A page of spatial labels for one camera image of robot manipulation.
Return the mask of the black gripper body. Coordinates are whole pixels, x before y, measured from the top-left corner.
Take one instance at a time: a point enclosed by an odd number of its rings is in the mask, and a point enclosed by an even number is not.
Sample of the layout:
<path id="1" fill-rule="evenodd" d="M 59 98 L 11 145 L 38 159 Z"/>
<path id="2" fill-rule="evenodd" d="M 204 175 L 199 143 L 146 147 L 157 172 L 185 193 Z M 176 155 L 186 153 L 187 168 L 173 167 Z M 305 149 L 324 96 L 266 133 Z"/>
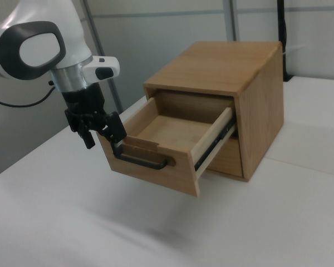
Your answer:
<path id="1" fill-rule="evenodd" d="M 105 99 L 99 84 L 91 84 L 74 92 L 63 92 L 68 110 L 77 115 L 105 113 Z"/>

